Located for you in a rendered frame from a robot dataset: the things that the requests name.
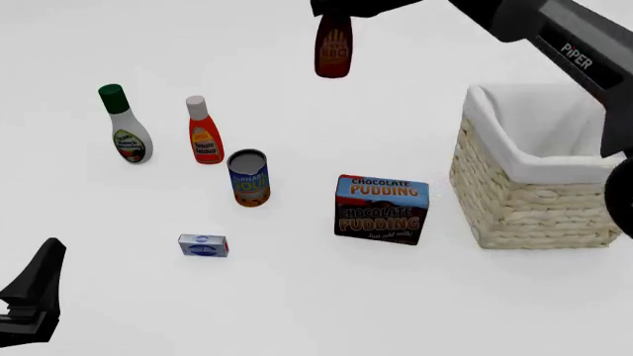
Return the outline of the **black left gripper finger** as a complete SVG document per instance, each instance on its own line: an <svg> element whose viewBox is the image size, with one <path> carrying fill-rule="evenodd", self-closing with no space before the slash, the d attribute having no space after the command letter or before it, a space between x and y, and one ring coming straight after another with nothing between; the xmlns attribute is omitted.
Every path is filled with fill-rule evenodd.
<svg viewBox="0 0 633 356"><path fill-rule="evenodd" d="M10 312L59 313L59 281L66 247L51 237L39 248L25 269L0 291Z"/></svg>

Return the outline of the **blue alphabet soup can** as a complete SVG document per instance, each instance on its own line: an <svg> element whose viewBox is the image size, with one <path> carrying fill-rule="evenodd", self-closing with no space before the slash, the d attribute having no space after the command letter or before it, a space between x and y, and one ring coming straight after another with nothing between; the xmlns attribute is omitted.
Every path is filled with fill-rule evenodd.
<svg viewBox="0 0 633 356"><path fill-rule="evenodd" d="M267 158L256 149L238 150L227 160L233 195L243 207L260 207L271 195Z"/></svg>

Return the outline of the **small silver blue box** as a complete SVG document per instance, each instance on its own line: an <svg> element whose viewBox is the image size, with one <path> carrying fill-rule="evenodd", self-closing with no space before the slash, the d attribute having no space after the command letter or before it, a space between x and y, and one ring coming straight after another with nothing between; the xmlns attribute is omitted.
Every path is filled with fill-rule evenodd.
<svg viewBox="0 0 633 356"><path fill-rule="evenodd" d="M181 234L178 244L186 256L228 257L229 254L225 236Z"/></svg>

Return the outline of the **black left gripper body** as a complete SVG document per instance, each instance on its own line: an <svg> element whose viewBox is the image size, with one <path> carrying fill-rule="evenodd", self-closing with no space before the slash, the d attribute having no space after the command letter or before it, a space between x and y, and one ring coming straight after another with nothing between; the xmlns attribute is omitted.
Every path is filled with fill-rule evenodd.
<svg viewBox="0 0 633 356"><path fill-rule="evenodd" d="M0 313L0 343L48 343L59 323L57 299L36 302L2 299L8 313Z"/></svg>

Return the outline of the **wicker basket with white liner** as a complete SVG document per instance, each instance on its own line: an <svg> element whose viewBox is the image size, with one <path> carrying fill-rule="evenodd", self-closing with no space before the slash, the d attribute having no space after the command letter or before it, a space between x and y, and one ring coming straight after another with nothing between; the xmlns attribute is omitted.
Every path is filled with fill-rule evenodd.
<svg viewBox="0 0 633 356"><path fill-rule="evenodd" d="M472 85L449 172L486 249L601 248L621 230L603 194L605 111L578 85Z"/></svg>

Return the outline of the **red ketchup bottle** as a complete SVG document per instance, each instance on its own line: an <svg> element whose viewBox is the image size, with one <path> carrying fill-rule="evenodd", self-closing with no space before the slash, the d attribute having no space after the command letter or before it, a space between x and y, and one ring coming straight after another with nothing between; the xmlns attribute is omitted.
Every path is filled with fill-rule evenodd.
<svg viewBox="0 0 633 356"><path fill-rule="evenodd" d="M208 112L205 98L188 97L186 106L190 117L189 139L196 161L207 165L223 162L225 158L223 142Z"/></svg>

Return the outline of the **dark brown bbq sauce bottle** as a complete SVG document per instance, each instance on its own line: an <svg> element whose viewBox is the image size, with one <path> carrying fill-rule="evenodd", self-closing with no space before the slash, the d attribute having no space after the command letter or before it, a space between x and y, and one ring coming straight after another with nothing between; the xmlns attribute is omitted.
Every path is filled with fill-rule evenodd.
<svg viewBox="0 0 633 356"><path fill-rule="evenodd" d="M316 75L327 79L347 76L352 53L353 32L350 17L336 13L322 14L316 32Z"/></svg>

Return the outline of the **white ranch dressing bottle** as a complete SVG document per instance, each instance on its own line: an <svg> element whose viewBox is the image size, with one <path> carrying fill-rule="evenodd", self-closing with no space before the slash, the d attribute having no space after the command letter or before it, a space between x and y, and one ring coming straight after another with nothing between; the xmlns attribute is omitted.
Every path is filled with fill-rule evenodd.
<svg viewBox="0 0 633 356"><path fill-rule="evenodd" d="M112 122L112 142L117 152L130 164L147 162L153 154L152 139L134 115L123 87L104 85L98 94Z"/></svg>

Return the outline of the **chocolate pudding box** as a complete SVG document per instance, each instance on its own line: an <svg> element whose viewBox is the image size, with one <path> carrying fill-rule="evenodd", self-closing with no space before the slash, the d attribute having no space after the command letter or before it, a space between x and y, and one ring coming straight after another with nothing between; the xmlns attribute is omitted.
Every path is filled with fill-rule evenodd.
<svg viewBox="0 0 633 356"><path fill-rule="evenodd" d="M418 245L429 203L427 183L342 174L333 230L337 236Z"/></svg>

